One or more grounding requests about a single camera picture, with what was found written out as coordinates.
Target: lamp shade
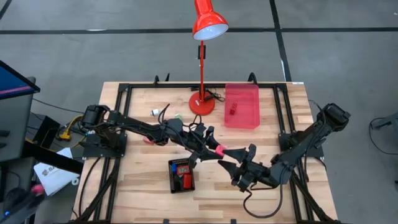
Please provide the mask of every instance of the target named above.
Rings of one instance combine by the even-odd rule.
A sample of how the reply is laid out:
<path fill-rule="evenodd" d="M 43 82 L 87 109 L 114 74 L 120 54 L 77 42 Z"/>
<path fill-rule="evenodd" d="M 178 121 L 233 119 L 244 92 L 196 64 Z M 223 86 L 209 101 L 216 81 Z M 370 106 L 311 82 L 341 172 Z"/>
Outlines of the lamp shade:
<path fill-rule="evenodd" d="M 228 30 L 228 22 L 213 10 L 211 0 L 195 0 L 195 9 L 198 16 L 192 29 L 195 40 L 212 39 Z"/>

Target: monitor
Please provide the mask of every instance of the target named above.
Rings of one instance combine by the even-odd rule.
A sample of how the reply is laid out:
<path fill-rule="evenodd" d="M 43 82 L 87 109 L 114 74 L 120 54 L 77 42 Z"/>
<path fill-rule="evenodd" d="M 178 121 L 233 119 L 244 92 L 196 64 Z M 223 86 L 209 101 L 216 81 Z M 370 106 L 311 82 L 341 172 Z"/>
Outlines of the monitor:
<path fill-rule="evenodd" d="M 0 60 L 0 100 L 40 92 L 40 88 Z"/>

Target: wooden table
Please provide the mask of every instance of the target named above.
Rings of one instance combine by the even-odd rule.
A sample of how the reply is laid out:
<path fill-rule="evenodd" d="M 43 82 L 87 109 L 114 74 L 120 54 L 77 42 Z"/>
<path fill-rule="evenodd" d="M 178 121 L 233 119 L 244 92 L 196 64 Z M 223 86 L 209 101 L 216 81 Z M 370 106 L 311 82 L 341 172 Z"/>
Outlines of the wooden table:
<path fill-rule="evenodd" d="M 118 82 L 106 82 L 99 103 L 114 108 Z M 287 84 L 290 105 L 297 130 L 304 130 L 313 123 L 307 94 L 303 84 Z M 224 89 L 217 89 L 224 95 Z M 188 100 L 192 92 L 186 88 L 135 88 L 132 91 L 129 116 L 148 123 L 156 123 L 155 117 L 150 115 L 153 109 L 162 109 L 167 103 L 170 106 L 165 119 L 173 118 L 176 113 L 182 115 L 184 123 L 191 123 L 194 114 L 188 107 Z M 261 125 L 254 130 L 230 129 L 224 127 L 224 103 L 217 101 L 215 110 L 203 117 L 206 127 L 215 127 L 215 138 L 220 144 L 239 149 L 248 147 L 250 143 L 257 146 L 255 162 L 263 162 L 270 166 L 274 154 L 279 153 L 277 140 L 279 123 L 275 108 L 274 94 L 271 89 L 260 88 Z M 287 123 L 285 104 L 280 93 L 285 127 Z M 229 174 L 217 164 L 217 161 L 198 162 L 194 170 L 195 187 L 193 192 L 171 194 L 167 162 L 171 159 L 188 157 L 190 154 L 181 146 L 169 143 L 166 146 L 148 146 L 142 142 L 142 136 L 126 132 L 128 144 L 126 155 L 121 160 L 118 186 L 112 223 L 162 223 L 167 218 L 171 223 L 229 223 L 237 219 L 238 223 L 295 223 L 292 197 L 289 185 L 283 185 L 284 197 L 281 210 L 272 218 L 257 219 L 243 210 L 243 199 L 248 193 L 241 193 L 237 187 L 231 185 Z M 98 192 L 98 186 L 103 169 L 103 160 L 97 163 L 90 175 L 83 196 L 83 209 L 86 208 Z M 236 162 L 226 156 L 224 160 Z M 81 179 L 85 180 L 88 170 L 95 159 L 85 162 Z M 317 161 L 308 160 L 308 188 L 322 209 L 337 218 L 333 199 L 331 197 L 325 168 Z M 75 210 L 78 208 L 80 192 L 75 200 Z M 279 202 L 279 189 L 253 192 L 247 203 L 248 209 L 259 215 L 273 212 Z M 305 209 L 303 199 L 299 193 L 303 218 Z M 105 218 L 108 194 L 104 196 L 101 219 Z"/>

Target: white paper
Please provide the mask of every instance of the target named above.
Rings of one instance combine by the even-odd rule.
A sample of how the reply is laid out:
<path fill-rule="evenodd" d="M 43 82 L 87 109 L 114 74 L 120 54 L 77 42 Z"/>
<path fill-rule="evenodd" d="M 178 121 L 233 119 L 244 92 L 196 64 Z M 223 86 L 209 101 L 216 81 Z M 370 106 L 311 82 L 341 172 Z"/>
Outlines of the white paper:
<path fill-rule="evenodd" d="M 57 154 L 72 158 L 72 152 L 70 148 L 64 148 L 61 151 L 58 151 Z M 34 170 L 37 174 L 37 177 L 40 179 L 40 182 L 42 183 L 47 195 L 53 195 L 57 193 L 73 179 L 76 179 L 80 176 L 78 174 L 61 170 L 42 162 L 36 164 L 34 166 Z"/>

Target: red plastic container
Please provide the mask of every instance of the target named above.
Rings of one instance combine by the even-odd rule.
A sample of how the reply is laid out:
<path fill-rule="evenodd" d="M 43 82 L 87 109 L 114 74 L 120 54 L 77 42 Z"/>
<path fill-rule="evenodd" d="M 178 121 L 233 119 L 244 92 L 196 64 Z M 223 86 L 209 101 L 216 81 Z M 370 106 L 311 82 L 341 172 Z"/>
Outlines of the red plastic container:
<path fill-rule="evenodd" d="M 224 125 L 229 128 L 246 129 L 254 129 L 260 125 L 257 85 L 233 83 L 225 85 Z"/>

